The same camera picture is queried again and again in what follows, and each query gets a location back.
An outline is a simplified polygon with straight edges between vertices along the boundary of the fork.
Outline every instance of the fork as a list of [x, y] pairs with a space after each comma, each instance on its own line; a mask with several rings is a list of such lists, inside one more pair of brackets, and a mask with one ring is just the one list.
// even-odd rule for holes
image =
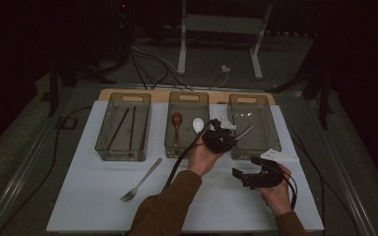
[[150, 168], [149, 172], [147, 172], [147, 174], [143, 177], [140, 183], [138, 183], [138, 185], [135, 188], [132, 188], [128, 193], [126, 193], [120, 200], [125, 203], [134, 199], [134, 197], [136, 197], [137, 195], [138, 188], [140, 187], [140, 185], [143, 184], [143, 182], [147, 179], [147, 177], [149, 177], [149, 175], [156, 169], [156, 167], [158, 167], [161, 161], [162, 161], [162, 158], [159, 158], [156, 161], [156, 163], [152, 166], [152, 168]]

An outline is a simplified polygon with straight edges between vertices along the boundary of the wooden spoon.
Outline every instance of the wooden spoon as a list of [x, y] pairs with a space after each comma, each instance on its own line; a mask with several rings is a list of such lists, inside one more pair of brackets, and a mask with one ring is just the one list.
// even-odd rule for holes
[[174, 125], [174, 146], [179, 147], [179, 126], [182, 124], [183, 117], [179, 112], [174, 112], [171, 116], [171, 123]]

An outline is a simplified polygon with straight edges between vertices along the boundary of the spoon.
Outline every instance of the spoon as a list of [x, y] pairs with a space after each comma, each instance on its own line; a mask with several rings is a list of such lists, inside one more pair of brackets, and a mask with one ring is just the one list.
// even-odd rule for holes
[[198, 134], [204, 128], [204, 121], [201, 118], [195, 118], [195, 120], [193, 120], [192, 125], [196, 134]]
[[171, 116], [171, 123], [174, 125], [174, 146], [179, 147], [179, 126], [182, 123], [183, 117], [179, 112], [174, 112]]

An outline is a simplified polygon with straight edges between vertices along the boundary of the hand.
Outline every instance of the hand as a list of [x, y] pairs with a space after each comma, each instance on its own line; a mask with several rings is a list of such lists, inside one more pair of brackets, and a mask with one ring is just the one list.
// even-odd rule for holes
[[[289, 179], [290, 170], [279, 164], [281, 170], [286, 173], [284, 177]], [[266, 201], [269, 208], [272, 210], [274, 216], [278, 216], [287, 212], [291, 212], [292, 208], [289, 201], [289, 191], [287, 188], [287, 182], [283, 180], [278, 186], [273, 188], [257, 188], [262, 198]]]
[[195, 146], [192, 147], [189, 157], [188, 170], [197, 173], [200, 177], [214, 167], [215, 162], [223, 153], [211, 152], [202, 142], [202, 137], [198, 139]]

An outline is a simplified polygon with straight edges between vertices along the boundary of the floor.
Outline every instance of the floor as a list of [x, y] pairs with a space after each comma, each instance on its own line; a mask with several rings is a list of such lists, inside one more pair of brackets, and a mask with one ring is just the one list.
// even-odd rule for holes
[[[265, 36], [259, 53], [262, 81], [254, 79], [249, 61], [251, 38], [223, 40], [200, 34], [189, 42], [184, 76], [173, 72], [178, 60], [178, 39], [143, 38], [133, 43], [133, 55], [139, 68], [145, 69], [140, 70], [144, 82], [132, 58], [123, 68], [106, 76], [116, 82], [114, 85], [102, 85], [82, 76], [74, 88], [60, 86], [60, 105], [52, 118], [48, 117], [49, 103], [40, 100], [48, 91], [48, 76], [37, 81], [37, 96], [0, 138], [0, 235], [57, 235], [45, 232], [46, 224], [86, 125], [89, 107], [102, 89], [146, 86], [263, 91], [294, 78], [312, 39]], [[229, 67], [228, 73], [221, 71], [222, 65]], [[310, 235], [378, 235], [378, 172], [336, 92], [330, 91], [333, 112], [327, 117], [329, 129], [324, 130], [317, 118], [318, 97], [304, 99], [301, 92], [305, 86], [306, 82], [302, 82], [273, 96], [289, 126], [325, 222], [325, 232]], [[72, 117], [77, 119], [76, 127], [57, 131], [59, 119], [71, 112], [75, 112]]]

